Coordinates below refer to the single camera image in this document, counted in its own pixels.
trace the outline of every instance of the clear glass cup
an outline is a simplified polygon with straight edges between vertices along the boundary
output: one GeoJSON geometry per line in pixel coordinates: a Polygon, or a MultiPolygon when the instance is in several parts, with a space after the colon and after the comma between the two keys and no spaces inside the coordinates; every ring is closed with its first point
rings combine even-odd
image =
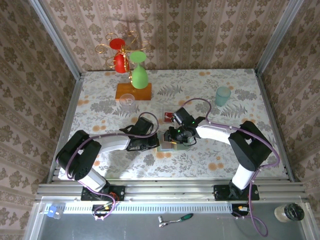
{"type": "Polygon", "coordinates": [[[215,94],[215,104],[222,107],[226,104],[231,95],[231,90],[226,86],[221,86],[217,89],[215,94]]]}
{"type": "Polygon", "coordinates": [[[134,110],[136,106],[135,97],[130,93],[123,94],[119,98],[119,103],[121,108],[126,112],[134,110]]]}

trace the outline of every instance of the cable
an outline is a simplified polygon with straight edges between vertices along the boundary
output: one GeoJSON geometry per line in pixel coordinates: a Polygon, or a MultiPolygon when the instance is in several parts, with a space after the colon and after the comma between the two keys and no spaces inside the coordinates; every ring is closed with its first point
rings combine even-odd
{"type": "Polygon", "coordinates": [[[202,101],[204,101],[204,102],[206,102],[206,103],[209,104],[209,110],[208,110],[208,112],[207,112],[206,115],[205,115],[205,120],[209,123],[209,125],[214,126],[214,127],[218,127],[218,128],[230,129],[230,130],[236,130],[236,131],[243,132],[243,133],[245,133],[245,134],[247,134],[247,135],[249,135],[249,136],[251,136],[251,137],[253,137],[253,138],[257,139],[257,140],[259,140],[259,141],[260,141],[261,143],[263,143],[264,145],[266,145],[266,146],[273,152],[273,154],[275,155],[275,157],[276,157],[276,162],[270,163],[270,164],[265,164],[265,165],[262,165],[262,166],[258,167],[257,171],[254,173],[253,177],[251,178],[250,184],[249,184],[248,204],[249,204],[250,216],[246,216],[246,217],[251,218],[251,221],[252,221],[252,224],[253,224],[255,230],[256,230],[262,237],[267,237],[267,236],[268,236],[268,233],[269,233],[269,232],[268,232],[267,225],[266,225],[260,218],[258,218],[258,217],[256,217],[256,216],[253,216],[253,214],[252,214],[252,209],[253,209],[253,206],[252,206],[252,193],[251,193],[251,191],[252,191],[252,184],[253,184],[255,178],[257,177],[258,173],[259,173],[262,169],[264,169],[264,168],[269,168],[269,167],[276,167],[276,166],[279,165],[279,163],[280,163],[280,156],[279,156],[279,154],[277,153],[277,151],[276,151],[267,141],[265,141],[265,140],[262,139],[261,137],[255,135],[255,134],[252,133],[252,132],[246,131],[246,130],[244,130],[244,129],[241,129],[241,128],[238,128],[238,127],[235,127],[235,126],[230,126],[230,125],[225,125],[225,124],[220,124],[220,123],[213,123],[213,122],[209,121],[208,116],[209,116],[209,114],[210,114],[210,112],[211,112],[212,106],[211,106],[211,103],[210,103],[208,100],[204,99],[204,98],[195,97],[195,98],[189,99],[188,101],[186,101],[186,102],[181,106],[181,108],[182,108],[183,106],[185,106],[188,102],[191,102],[191,101],[193,101],[193,100],[202,100],[202,101]],[[258,229],[255,220],[257,220],[258,222],[260,222],[260,223],[264,226],[265,231],[266,231],[265,234],[263,234],[263,233],[258,229]]]}
{"type": "MultiPolygon", "coordinates": [[[[154,130],[154,132],[151,132],[150,134],[147,134],[147,135],[135,135],[135,134],[128,134],[128,133],[105,133],[105,134],[100,134],[100,135],[96,135],[96,136],[92,136],[92,137],[89,137],[88,139],[86,139],[83,143],[80,144],[80,146],[74,151],[74,153],[72,154],[72,156],[70,157],[70,160],[68,161],[66,167],[65,167],[65,175],[66,177],[69,179],[69,180],[73,180],[73,178],[71,176],[69,176],[69,168],[73,162],[73,160],[75,159],[75,156],[77,155],[77,153],[79,152],[79,150],[81,150],[84,145],[86,145],[89,141],[93,140],[93,139],[98,139],[98,138],[105,138],[105,137],[111,137],[111,136],[126,136],[126,137],[136,137],[136,138],[141,138],[141,139],[146,139],[146,138],[149,138],[153,135],[155,135],[159,129],[159,121],[156,117],[156,115],[154,115],[153,113],[151,112],[148,112],[148,111],[144,111],[142,112],[138,118],[140,118],[143,114],[149,114],[149,115],[152,115],[154,118],[155,118],[155,121],[156,121],[156,129],[154,130]]],[[[101,195],[101,196],[106,196],[108,198],[110,198],[112,200],[112,207],[110,209],[110,211],[105,215],[105,216],[102,216],[101,219],[104,220],[105,218],[107,218],[111,213],[112,211],[115,209],[115,206],[116,206],[116,200],[113,196],[109,195],[109,194],[106,194],[106,193],[101,193],[101,192],[97,192],[97,191],[94,191],[93,189],[91,189],[90,187],[84,185],[83,183],[81,183],[85,188],[87,188],[90,192],[94,193],[94,194],[97,194],[97,195],[101,195]]]]}

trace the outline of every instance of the mint green glass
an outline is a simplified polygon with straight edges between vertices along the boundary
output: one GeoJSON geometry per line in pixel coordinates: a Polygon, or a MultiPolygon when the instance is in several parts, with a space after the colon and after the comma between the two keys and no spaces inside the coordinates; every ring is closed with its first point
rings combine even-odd
{"type": "Polygon", "coordinates": [[[215,94],[215,104],[222,107],[226,104],[231,95],[231,90],[226,86],[221,86],[217,89],[215,94]]]}
{"type": "Polygon", "coordinates": [[[140,66],[138,66],[132,71],[132,86],[136,89],[144,89],[148,85],[148,74],[146,70],[140,66]]]}

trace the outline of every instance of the white cable tray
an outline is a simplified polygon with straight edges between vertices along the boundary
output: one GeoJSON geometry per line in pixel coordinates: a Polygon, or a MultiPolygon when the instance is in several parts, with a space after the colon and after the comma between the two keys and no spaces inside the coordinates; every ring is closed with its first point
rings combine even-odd
{"type": "MultiPolygon", "coordinates": [[[[44,214],[49,212],[50,206],[62,209],[64,214],[91,214],[94,202],[66,204],[47,204],[44,214]]],[[[112,214],[230,214],[231,203],[207,203],[207,204],[142,204],[142,203],[118,203],[112,214]]]]}

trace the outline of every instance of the teal translucent cup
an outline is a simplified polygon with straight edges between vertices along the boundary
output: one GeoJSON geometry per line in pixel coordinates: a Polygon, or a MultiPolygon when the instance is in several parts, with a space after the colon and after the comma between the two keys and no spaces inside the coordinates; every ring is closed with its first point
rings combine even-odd
{"type": "Polygon", "coordinates": [[[230,98],[231,90],[226,86],[221,86],[217,89],[215,94],[215,104],[219,107],[222,107],[226,104],[230,98]]]}

